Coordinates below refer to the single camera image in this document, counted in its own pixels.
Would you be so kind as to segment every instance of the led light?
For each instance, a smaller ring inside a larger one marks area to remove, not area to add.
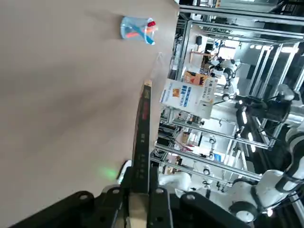
[[[216,95],[216,96],[223,96],[223,94],[220,94],[218,92],[215,92],[214,95]]]
[[[281,52],[283,53],[297,53],[299,48],[294,49],[293,47],[283,47]]]
[[[251,145],[251,151],[254,153],[256,151],[256,147],[254,145]]]
[[[267,210],[267,215],[268,215],[268,217],[272,216],[273,213],[274,213],[273,210],[271,210],[271,209],[268,209],[268,210]]]
[[[251,132],[248,133],[248,139],[249,139],[249,141],[253,141],[253,137],[252,137]]]
[[[242,112],[243,122],[244,124],[247,124],[247,116],[245,112]]]
[[[225,40],[226,47],[237,48],[239,46],[239,41],[237,40]]]

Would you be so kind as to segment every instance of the metal frame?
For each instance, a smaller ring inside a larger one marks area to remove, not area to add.
[[[162,150],[162,151],[165,151],[165,152],[175,153],[175,154],[178,154],[180,156],[190,158],[190,159],[193,159],[193,160],[198,161],[198,162],[203,162],[205,164],[215,166],[215,167],[224,169],[226,171],[229,171],[229,172],[232,172],[232,173],[235,173],[235,174],[243,175],[243,176],[248,177],[248,178],[250,178],[252,180],[255,180],[255,181],[259,181],[261,179],[261,176],[259,174],[249,172],[249,171],[240,170],[240,169],[228,166],[228,165],[224,165],[224,164],[219,163],[217,161],[211,161],[211,160],[202,158],[200,156],[197,156],[193,153],[178,151],[178,150],[169,148],[167,146],[159,145],[159,144],[156,144],[155,148],[159,149],[159,150]]]
[[[222,32],[210,32],[210,31],[202,31],[204,34],[207,35],[214,35],[214,36],[222,36],[222,37],[234,37],[234,38],[240,38],[242,40],[238,40],[240,42],[246,42],[246,41],[253,41],[256,43],[259,43],[261,45],[272,45],[275,44],[276,41],[275,40],[269,40],[269,39],[262,39],[262,38],[258,38],[258,37],[246,37],[246,36],[242,36],[242,35],[235,35],[235,34],[230,34],[230,33],[222,33]]]
[[[253,85],[253,82],[254,82],[254,80],[255,80],[255,78],[256,78],[257,71],[258,71],[258,68],[259,68],[259,66],[260,66],[260,63],[261,63],[261,61],[262,61],[264,51],[265,51],[265,48],[263,47],[263,48],[261,49],[260,55],[259,55],[259,57],[258,57],[258,59],[257,59],[256,68],[255,68],[255,70],[254,70],[254,72],[253,72],[252,78],[251,78],[250,83],[249,83],[249,85],[248,85],[248,87],[247,87],[246,95],[249,95],[249,94],[250,94],[250,90],[251,90],[251,87],[252,87],[252,85]]]
[[[238,9],[225,9],[225,8],[208,8],[208,7],[198,7],[198,6],[186,6],[180,5],[181,13],[197,13],[202,15],[215,15],[226,18],[238,17],[246,18],[252,20],[258,20],[263,22],[273,22],[288,25],[301,25],[304,26],[303,17],[294,17],[286,15],[277,15],[271,13],[260,13],[252,12]]]
[[[246,19],[258,20],[258,21],[262,21],[262,22],[282,23],[282,24],[298,25],[298,26],[304,26],[304,17],[294,17],[294,16],[278,15],[278,14],[271,14],[271,13],[260,13],[260,12],[244,11],[244,10],[237,10],[237,9],[208,8],[208,7],[201,7],[201,6],[198,7],[198,6],[180,5],[180,15],[185,20],[188,20],[188,21],[187,21],[187,23],[185,23],[185,25],[183,23],[179,23],[179,27],[184,26],[184,36],[183,36],[182,50],[181,50],[181,54],[180,54],[180,61],[179,61],[177,77],[176,77],[177,80],[181,79],[182,68],[183,68],[183,65],[184,65],[184,59],[185,59],[185,56],[186,56],[187,45],[188,45],[188,41],[189,41],[189,34],[190,34],[190,29],[191,29],[192,24],[197,24],[197,25],[203,26],[203,27],[212,27],[212,28],[220,28],[220,29],[227,29],[227,30],[248,31],[248,32],[253,32],[255,34],[264,34],[264,35],[271,35],[271,36],[279,36],[279,37],[289,38],[287,40],[277,41],[277,40],[261,39],[259,37],[246,37],[246,36],[240,36],[240,35],[234,35],[234,34],[225,34],[225,33],[210,32],[210,31],[204,31],[203,30],[203,32],[207,36],[213,37],[213,38],[219,38],[219,39],[226,39],[227,40],[227,39],[231,39],[231,38],[228,38],[228,37],[233,37],[233,38],[238,38],[238,40],[240,42],[247,42],[247,43],[263,45],[263,46],[264,45],[278,45],[278,48],[275,52],[274,59],[273,59],[273,61],[271,63],[271,66],[268,70],[268,73],[267,73],[264,84],[262,84],[260,88],[257,85],[255,85],[254,88],[252,89],[252,95],[257,95],[259,98],[263,98],[264,95],[265,95],[267,84],[268,84],[268,82],[270,80],[270,77],[273,73],[273,70],[276,66],[276,62],[279,58],[279,55],[280,55],[281,50],[283,48],[283,45],[294,44],[294,48],[297,48],[298,45],[299,45],[299,42],[303,42],[303,38],[304,38],[303,33],[270,30],[270,29],[255,28],[255,27],[224,25],[224,24],[208,23],[208,22],[202,22],[202,21],[192,21],[192,20],[189,20],[189,18],[187,18],[184,15],[184,13],[196,13],[196,14],[201,14],[201,15],[215,15],[215,16],[221,16],[221,17],[226,17],[226,18],[246,18]],[[254,84],[254,80],[256,79],[256,76],[257,76],[257,80],[259,80],[261,78],[271,50],[272,49],[267,50],[265,47],[262,48],[260,56],[259,56],[258,61],[256,63],[255,72],[254,72],[253,77],[250,81],[249,87],[247,88],[247,95],[250,94],[251,87]],[[266,56],[265,56],[264,61],[262,63],[262,66],[260,67],[261,61],[263,59],[264,51],[267,51],[267,53],[266,53]],[[294,55],[295,55],[295,53],[291,53],[289,55],[289,58],[286,62],[286,65],[284,67],[284,70],[282,72],[282,75],[280,77],[278,85],[284,81],[285,76],[288,72],[288,69],[291,65],[291,62],[293,60]],[[299,75],[299,77],[296,81],[294,90],[298,91],[300,89],[301,85],[303,84],[303,81],[304,81],[304,67],[302,68],[301,73],[300,73],[300,75]],[[273,91],[273,94],[275,94],[275,95],[277,94],[278,85],[275,87],[275,89]],[[256,126],[259,130],[262,130],[265,127],[266,120],[263,120],[262,123],[260,123],[257,118],[253,118],[253,120],[256,123]],[[201,131],[208,132],[208,133],[211,133],[211,134],[214,134],[214,135],[217,135],[217,136],[228,138],[228,139],[230,139],[230,141],[229,141],[230,146],[231,146],[232,143],[236,144],[237,142],[239,142],[239,143],[241,143],[240,145],[243,146],[243,147],[246,147],[244,144],[247,144],[247,145],[255,145],[257,147],[264,148],[264,149],[269,149],[271,146],[274,145],[274,142],[275,142],[273,139],[269,140],[268,137],[266,137],[262,133],[260,133],[260,134],[261,134],[262,139],[264,140],[265,143],[251,142],[247,139],[234,138],[234,135],[233,136],[225,135],[223,133],[218,133],[218,132],[215,132],[215,131],[212,131],[212,130],[203,129],[203,128],[200,128],[198,126],[193,126],[193,125],[189,125],[189,124],[182,123],[182,122],[173,121],[173,124],[176,124],[176,125],[182,126],[182,127],[189,127],[191,129],[201,130]],[[280,124],[279,126],[276,127],[276,129],[274,130],[274,134],[273,134],[274,137],[277,137],[279,135],[282,127],[283,127],[283,124]],[[184,153],[184,152],[180,152],[180,151],[170,151],[170,152]],[[246,170],[247,166],[245,166],[245,164],[246,164],[245,154],[242,152],[240,155],[242,156],[241,158],[242,158],[242,161],[244,163],[244,169]],[[209,160],[201,160],[201,159],[200,159],[201,162],[205,162],[205,163],[210,164]],[[227,167],[224,164],[220,164],[218,162],[216,164],[217,164],[217,167],[220,166],[220,168],[222,168],[224,170],[228,170]],[[193,171],[186,170],[186,168],[182,168],[182,167],[177,167],[177,168],[180,169],[180,170],[183,169],[185,172],[197,174]],[[253,179],[255,179],[255,180],[260,180],[260,178],[261,178],[258,174],[254,174],[254,176],[250,177],[250,174],[248,176],[248,173],[250,173],[250,172],[246,172],[246,171],[243,171],[243,170],[238,170],[236,168],[229,167],[230,171],[231,171],[231,169],[234,169],[233,171],[236,171],[235,173],[238,173],[239,175],[242,175],[244,177],[248,177],[248,178],[253,177]],[[296,211],[296,213],[297,213],[297,215],[298,215],[298,217],[301,221],[301,224],[304,226],[304,207],[303,207],[301,201],[297,201],[296,203],[294,203],[293,207],[294,207],[294,209],[295,209],[295,211]]]
[[[234,30],[234,31],[254,32],[257,34],[264,34],[264,35],[271,35],[271,36],[304,39],[304,33],[286,32],[286,31],[247,27],[247,26],[240,26],[240,25],[225,25],[225,24],[210,23],[210,22],[204,22],[204,21],[195,21],[193,23],[198,24],[200,26],[209,27],[209,28],[217,28],[217,29],[220,28],[220,29],[227,29],[227,30]]]
[[[239,142],[239,143],[244,143],[244,144],[248,144],[248,145],[257,146],[257,147],[260,147],[260,148],[263,148],[263,149],[268,149],[267,144],[264,144],[264,143],[261,143],[261,142],[250,141],[248,139],[237,138],[237,137],[234,137],[232,135],[216,132],[216,131],[209,130],[209,129],[206,129],[206,128],[201,128],[201,127],[198,127],[194,124],[190,125],[190,124],[187,124],[187,123],[183,123],[181,121],[173,121],[172,124],[175,124],[175,125],[181,126],[181,127],[188,127],[188,128],[193,129],[193,130],[207,132],[207,133],[217,135],[217,136],[220,136],[220,137],[223,137],[223,138],[226,138],[226,139],[230,139],[232,141],[236,141],[236,142]]]
[[[175,169],[177,169],[177,170],[181,170],[181,171],[186,172],[186,173],[189,173],[189,174],[194,174],[194,175],[198,175],[198,176],[201,176],[201,177],[204,177],[204,178],[213,180],[213,181],[218,181],[218,182],[220,182],[220,183],[226,184],[226,185],[229,186],[229,187],[232,186],[232,184],[226,183],[226,181],[224,181],[224,180],[222,180],[221,178],[218,178],[218,177],[212,177],[212,176],[206,175],[206,174],[204,174],[204,173],[202,173],[202,172],[198,172],[198,171],[195,171],[195,170],[191,170],[191,169],[185,168],[185,167],[180,166],[180,165],[174,165],[174,164],[171,164],[171,163],[166,162],[166,161],[162,161],[162,160],[157,159],[157,158],[150,158],[150,160],[153,161],[153,162],[158,162],[159,164],[164,164],[164,165],[166,165],[166,166],[175,168]]]
[[[258,90],[259,90],[259,88],[260,88],[260,84],[259,84],[258,82],[260,81],[260,79],[261,79],[261,77],[262,77],[262,74],[263,74],[263,71],[264,71],[264,69],[265,69],[265,66],[266,66],[267,60],[268,60],[268,58],[269,58],[270,52],[271,52],[271,49],[268,48],[268,50],[266,51],[266,55],[265,55],[265,57],[264,57],[264,60],[263,60],[263,63],[262,63],[260,72],[259,72],[259,74],[258,74],[258,76],[257,76],[257,78],[256,78],[257,80],[256,80],[255,86],[253,87],[253,90],[252,90],[252,93],[251,93],[252,96],[256,96],[256,95],[257,95],[257,92],[258,92]]]

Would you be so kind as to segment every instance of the table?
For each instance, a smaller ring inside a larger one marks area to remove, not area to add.
[[[149,77],[156,139],[177,13],[173,0],[0,2],[0,227],[115,183]],[[152,17],[156,45],[121,40],[122,15]]]

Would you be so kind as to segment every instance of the plastic cup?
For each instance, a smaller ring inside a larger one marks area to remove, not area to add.
[[[148,27],[148,23],[152,22],[152,18],[132,18],[124,17],[120,25],[120,33],[123,39],[144,41],[146,44],[154,45],[154,32],[156,25]]]

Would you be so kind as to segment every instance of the poster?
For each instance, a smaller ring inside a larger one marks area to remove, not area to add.
[[[200,86],[167,79],[161,103],[209,119],[217,82],[217,78],[208,77]]]

